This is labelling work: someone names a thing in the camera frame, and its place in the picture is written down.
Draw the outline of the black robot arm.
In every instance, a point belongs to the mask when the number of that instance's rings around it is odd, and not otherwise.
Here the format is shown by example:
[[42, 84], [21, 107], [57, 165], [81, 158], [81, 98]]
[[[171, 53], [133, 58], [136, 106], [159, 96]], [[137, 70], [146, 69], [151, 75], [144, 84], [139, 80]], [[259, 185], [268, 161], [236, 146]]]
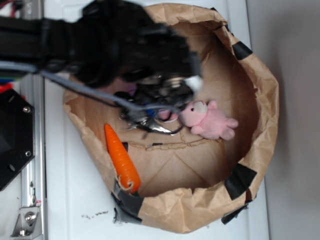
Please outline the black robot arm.
[[92, 1], [75, 22], [1, 17], [0, 90], [26, 74], [137, 112], [179, 112], [203, 85], [185, 38], [124, 0]]

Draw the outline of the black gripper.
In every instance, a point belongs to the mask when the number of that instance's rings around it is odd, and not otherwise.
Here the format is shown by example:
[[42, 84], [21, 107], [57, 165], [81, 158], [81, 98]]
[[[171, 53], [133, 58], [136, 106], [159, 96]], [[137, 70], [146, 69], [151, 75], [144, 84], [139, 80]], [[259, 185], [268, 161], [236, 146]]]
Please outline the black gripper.
[[147, 15], [113, 16], [109, 20], [114, 76], [134, 83], [134, 94], [116, 93], [114, 104], [129, 115], [147, 111], [181, 112], [200, 84], [200, 61], [187, 41], [164, 23]]

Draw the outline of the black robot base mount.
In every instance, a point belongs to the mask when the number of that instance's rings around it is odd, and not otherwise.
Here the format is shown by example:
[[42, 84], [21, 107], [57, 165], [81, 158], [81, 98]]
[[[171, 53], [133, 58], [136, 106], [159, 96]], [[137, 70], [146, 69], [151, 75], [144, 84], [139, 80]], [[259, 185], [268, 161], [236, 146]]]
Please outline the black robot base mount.
[[35, 156], [34, 107], [9, 89], [0, 94], [0, 190]]

